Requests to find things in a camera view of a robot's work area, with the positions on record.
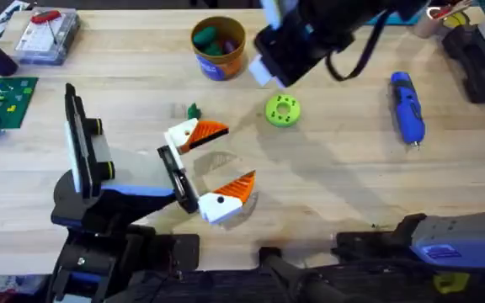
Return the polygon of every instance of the green ring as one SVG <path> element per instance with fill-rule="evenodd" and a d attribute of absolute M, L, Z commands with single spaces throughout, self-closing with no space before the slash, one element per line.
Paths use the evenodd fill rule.
<path fill-rule="evenodd" d="M 279 107 L 287 109 L 287 113 L 279 113 Z M 274 126 L 289 127 L 295 124 L 301 117 L 301 105 L 290 95 L 277 94 L 267 101 L 265 105 L 265 117 Z"/>

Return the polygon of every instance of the wooden table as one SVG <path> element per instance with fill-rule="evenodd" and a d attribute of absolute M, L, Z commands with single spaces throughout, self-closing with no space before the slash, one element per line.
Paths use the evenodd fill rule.
<path fill-rule="evenodd" d="M 393 228 L 405 215 L 485 211 L 485 105 L 470 104 L 455 63 L 432 40 L 387 27 L 362 75 L 335 82 L 323 64 L 287 93 L 302 103 L 296 126 L 263 117 L 279 91 L 260 88 L 249 72 L 227 82 L 201 74 L 189 43 L 201 19 L 227 15 L 247 31 L 246 53 L 264 27 L 259 10 L 82 11 L 70 56 L 61 67 L 22 66 L 17 77 L 40 80 L 20 130 L 0 138 L 0 274 L 49 273 L 67 231 L 50 222 L 52 190 L 69 168 L 63 134 L 64 84 L 103 119 L 112 153 L 138 166 L 157 157 L 162 133 L 196 102 L 204 119 L 230 125 L 224 136 L 184 156 L 201 189 L 257 170 L 252 207 L 225 226 L 210 226 L 173 204 L 140 221 L 159 231 L 198 233 L 200 268 L 252 268 L 260 246 L 285 249 L 288 260 L 332 262 L 339 231 Z M 29 15 L 16 13 L 0 45 L 11 51 Z M 348 71 L 371 31 L 334 60 Z M 427 135 L 407 149 L 393 126 L 388 79 L 413 77 Z"/>

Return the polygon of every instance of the orange gripper pad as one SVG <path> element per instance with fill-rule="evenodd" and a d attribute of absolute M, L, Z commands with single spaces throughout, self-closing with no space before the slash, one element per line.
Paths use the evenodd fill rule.
<path fill-rule="evenodd" d="M 244 204 L 248 197 L 252 193 L 253 182 L 255 180 L 256 171 L 245 174 L 235 181 L 226 184 L 219 189 L 215 190 L 215 194 L 223 194 L 229 197 L 235 197 L 241 200 Z"/>
<path fill-rule="evenodd" d="M 198 121 L 198 125 L 190 135 L 190 138 L 180 147 L 182 153 L 196 148 L 209 141 L 215 140 L 229 132 L 227 125 L 215 121 Z"/>

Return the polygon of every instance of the black cable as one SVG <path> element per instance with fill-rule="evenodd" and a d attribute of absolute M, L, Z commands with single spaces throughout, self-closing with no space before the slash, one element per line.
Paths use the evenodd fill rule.
<path fill-rule="evenodd" d="M 354 67 L 354 70 L 348 76 L 344 77 L 340 75 L 338 71 L 336 71 L 336 68 L 334 68 L 334 65 L 332 62 L 333 50 L 328 52 L 327 58 L 325 59 L 325 66 L 327 67 L 328 72 L 330 72 L 330 74 L 333 76 L 334 79 L 341 82 L 360 75 L 362 70 L 364 70 L 364 68 L 366 67 L 366 64 L 368 64 L 371 54 L 376 48 L 377 41 L 379 40 L 379 37 L 381 36 L 381 32 L 385 28 L 386 21 L 388 20 L 388 17 L 391 15 L 391 13 L 393 13 L 392 10 L 386 10 L 378 18 L 376 25 L 374 26 L 374 29 L 371 31 L 370 38 L 368 39 L 368 42 L 366 43 L 366 46 L 362 51 L 362 55 L 360 55 L 359 62 Z"/>
<path fill-rule="evenodd" d="M 51 272 L 50 279 L 48 281 L 48 290 L 46 290 L 45 303 L 51 303 L 53 298 L 51 296 L 51 288 L 54 287 L 54 280 L 56 279 L 56 271 L 59 269 L 59 257 L 57 257 L 56 264 L 54 265 L 54 270 Z"/>
<path fill-rule="evenodd" d="M 149 300 L 149 303 L 153 302 L 157 298 L 158 292 L 160 292 L 160 289 L 164 286 L 164 283 L 166 282 L 166 280 L 168 279 L 168 277 L 169 277 L 169 275 L 167 274 L 166 277 L 157 286 L 157 288 L 153 292 L 152 298 Z"/>

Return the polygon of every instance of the clear plastic case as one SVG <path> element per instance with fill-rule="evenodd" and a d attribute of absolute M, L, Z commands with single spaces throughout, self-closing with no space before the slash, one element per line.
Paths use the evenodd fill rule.
<path fill-rule="evenodd" d="M 63 64 L 80 28 L 80 21 L 74 8 L 34 8 L 33 15 L 51 10 L 59 11 L 61 17 L 43 24 L 29 22 L 16 44 L 16 61 L 36 65 Z"/>

